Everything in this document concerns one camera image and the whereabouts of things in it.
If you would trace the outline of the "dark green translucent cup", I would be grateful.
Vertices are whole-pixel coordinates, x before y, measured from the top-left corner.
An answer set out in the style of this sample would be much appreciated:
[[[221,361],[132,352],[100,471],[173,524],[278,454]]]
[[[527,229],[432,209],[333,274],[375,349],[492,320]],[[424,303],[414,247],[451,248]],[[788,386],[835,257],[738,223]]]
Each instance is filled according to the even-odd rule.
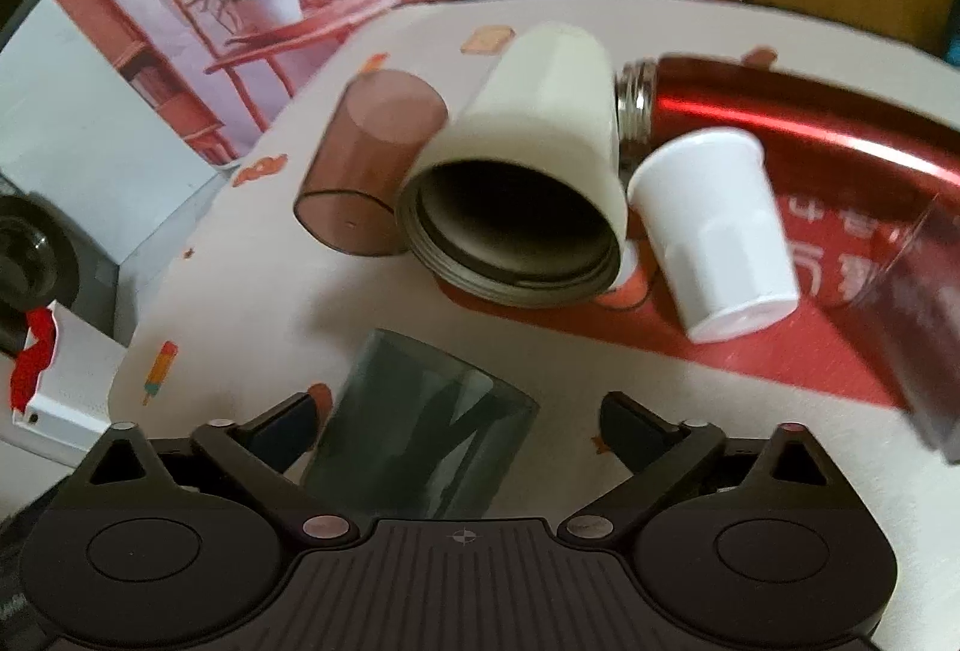
[[[400,332],[371,332],[301,485],[366,529],[487,513],[539,414],[506,381]]]

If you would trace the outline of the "small white plastic cup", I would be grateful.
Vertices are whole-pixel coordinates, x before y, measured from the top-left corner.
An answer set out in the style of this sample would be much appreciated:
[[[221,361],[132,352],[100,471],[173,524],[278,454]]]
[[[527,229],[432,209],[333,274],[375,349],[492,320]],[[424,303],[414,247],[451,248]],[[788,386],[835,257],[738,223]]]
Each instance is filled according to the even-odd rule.
[[[776,325],[800,293],[758,139],[736,128],[675,137],[649,154],[626,188],[695,344]]]

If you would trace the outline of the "cream steel thermos cup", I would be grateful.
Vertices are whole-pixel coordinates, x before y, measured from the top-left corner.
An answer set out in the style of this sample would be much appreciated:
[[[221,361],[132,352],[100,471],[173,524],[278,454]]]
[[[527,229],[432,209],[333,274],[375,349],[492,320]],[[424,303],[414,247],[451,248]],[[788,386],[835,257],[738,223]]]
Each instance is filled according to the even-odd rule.
[[[573,25],[537,25],[418,154],[395,203],[398,231],[425,268],[483,300],[590,300],[622,265],[619,147],[604,45]]]

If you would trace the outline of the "dark maroon translucent cup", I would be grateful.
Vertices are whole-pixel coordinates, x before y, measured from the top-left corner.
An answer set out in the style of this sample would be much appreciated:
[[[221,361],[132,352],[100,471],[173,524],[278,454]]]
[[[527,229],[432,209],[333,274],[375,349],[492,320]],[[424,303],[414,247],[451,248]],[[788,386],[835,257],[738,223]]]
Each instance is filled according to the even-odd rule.
[[[934,201],[896,253],[833,311],[844,339],[907,404],[924,445],[958,461],[958,212]]]

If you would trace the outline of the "brown translucent plastic cup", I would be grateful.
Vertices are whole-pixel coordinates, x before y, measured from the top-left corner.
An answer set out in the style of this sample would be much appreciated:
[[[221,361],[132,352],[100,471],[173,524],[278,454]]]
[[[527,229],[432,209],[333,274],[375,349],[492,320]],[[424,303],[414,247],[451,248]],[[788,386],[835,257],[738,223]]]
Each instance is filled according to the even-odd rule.
[[[398,188],[446,121],[446,102],[420,77],[397,69],[353,77],[299,188],[293,212],[302,228],[352,256],[403,253]]]

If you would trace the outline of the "white box with red mark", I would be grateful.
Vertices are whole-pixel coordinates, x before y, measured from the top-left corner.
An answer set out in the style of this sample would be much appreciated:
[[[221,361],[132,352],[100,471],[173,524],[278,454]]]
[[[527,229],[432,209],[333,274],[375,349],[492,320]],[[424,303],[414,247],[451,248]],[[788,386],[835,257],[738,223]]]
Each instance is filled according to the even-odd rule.
[[[59,302],[26,316],[25,348],[2,357],[2,440],[75,467],[109,427],[125,347]]]

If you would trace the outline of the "dark round appliance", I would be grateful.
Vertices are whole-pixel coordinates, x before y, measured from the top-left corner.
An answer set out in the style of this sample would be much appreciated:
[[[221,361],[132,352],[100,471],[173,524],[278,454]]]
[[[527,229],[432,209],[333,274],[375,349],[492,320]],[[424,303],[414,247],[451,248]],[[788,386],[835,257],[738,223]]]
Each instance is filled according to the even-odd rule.
[[[21,196],[2,196],[0,204],[2,353],[14,358],[26,344],[26,314],[52,302],[75,302],[80,268],[52,215]]]

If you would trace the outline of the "red metallic thermos bottle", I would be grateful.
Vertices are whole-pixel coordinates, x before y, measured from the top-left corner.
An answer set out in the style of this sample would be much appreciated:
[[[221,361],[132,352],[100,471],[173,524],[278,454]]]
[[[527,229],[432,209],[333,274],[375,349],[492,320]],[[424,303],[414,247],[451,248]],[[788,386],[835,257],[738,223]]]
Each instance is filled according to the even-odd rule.
[[[736,128],[765,151],[804,292],[856,297],[931,202],[958,212],[958,133],[895,103],[734,61],[670,55],[615,82],[626,155],[675,137]]]

